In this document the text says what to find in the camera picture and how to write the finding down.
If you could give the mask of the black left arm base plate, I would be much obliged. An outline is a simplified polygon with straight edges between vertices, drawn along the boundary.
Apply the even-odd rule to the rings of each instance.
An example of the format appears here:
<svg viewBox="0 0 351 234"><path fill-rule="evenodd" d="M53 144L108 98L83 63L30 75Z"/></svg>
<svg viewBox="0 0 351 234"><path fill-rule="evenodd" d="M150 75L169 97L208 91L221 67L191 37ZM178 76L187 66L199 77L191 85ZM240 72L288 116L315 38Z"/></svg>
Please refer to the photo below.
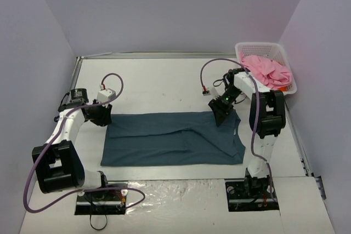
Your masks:
<svg viewBox="0 0 351 234"><path fill-rule="evenodd" d="M127 195L127 189L79 193L75 215L124 215Z"/></svg>

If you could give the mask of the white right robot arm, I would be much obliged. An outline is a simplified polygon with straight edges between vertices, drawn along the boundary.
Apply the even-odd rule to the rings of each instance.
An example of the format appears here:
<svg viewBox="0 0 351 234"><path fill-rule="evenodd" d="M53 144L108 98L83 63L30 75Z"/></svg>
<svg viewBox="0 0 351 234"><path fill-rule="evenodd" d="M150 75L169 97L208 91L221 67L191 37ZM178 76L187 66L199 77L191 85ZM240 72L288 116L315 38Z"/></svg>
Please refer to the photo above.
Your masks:
<svg viewBox="0 0 351 234"><path fill-rule="evenodd" d="M241 93L251 100L249 124L253 157L246 168L243 190L247 196L256 197L272 183L269 161L275 141L286 125L284 95L262 84L244 69L229 70L223 80L224 93L208 103L217 126L233 112L234 102Z"/></svg>

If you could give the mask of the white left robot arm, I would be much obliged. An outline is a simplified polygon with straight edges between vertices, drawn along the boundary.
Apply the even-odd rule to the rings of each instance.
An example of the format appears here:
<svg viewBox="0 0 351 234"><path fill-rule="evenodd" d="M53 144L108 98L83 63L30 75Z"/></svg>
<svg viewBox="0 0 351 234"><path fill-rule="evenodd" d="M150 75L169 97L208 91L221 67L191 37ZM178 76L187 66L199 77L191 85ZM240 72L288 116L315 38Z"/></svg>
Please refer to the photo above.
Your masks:
<svg viewBox="0 0 351 234"><path fill-rule="evenodd" d="M51 143L48 150L36 167L36 176L43 193L58 192L69 189L90 189L90 193L98 200L110 195L110 185L101 171L85 170L75 149L75 141L85 122L105 127L112 123L111 104L101 105L116 96L112 89L102 89L97 98L88 105L85 88L70 91L70 100L58 108L55 117L56 127L52 136L46 141Z"/></svg>

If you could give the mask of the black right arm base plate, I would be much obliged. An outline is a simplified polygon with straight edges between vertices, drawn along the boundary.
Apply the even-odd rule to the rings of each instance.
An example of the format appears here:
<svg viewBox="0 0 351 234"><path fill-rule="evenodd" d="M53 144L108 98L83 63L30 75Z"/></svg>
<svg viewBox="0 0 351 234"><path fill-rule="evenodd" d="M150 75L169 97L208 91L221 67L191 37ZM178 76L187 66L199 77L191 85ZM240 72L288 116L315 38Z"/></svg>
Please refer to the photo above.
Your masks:
<svg viewBox="0 0 351 234"><path fill-rule="evenodd" d="M225 181L229 212L278 211L279 204L270 194L269 185L261 186L249 193L243 180Z"/></svg>

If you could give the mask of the teal blue t-shirt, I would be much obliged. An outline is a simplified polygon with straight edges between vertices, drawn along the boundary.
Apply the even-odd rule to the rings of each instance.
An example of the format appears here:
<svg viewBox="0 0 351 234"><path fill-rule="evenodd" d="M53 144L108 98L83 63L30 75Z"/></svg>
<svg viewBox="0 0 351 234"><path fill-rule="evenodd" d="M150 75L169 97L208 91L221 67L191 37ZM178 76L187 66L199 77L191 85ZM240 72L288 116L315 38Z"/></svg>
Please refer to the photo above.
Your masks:
<svg viewBox="0 0 351 234"><path fill-rule="evenodd" d="M221 126L211 112L112 115L101 166L237 165L245 146L240 118L232 113Z"/></svg>

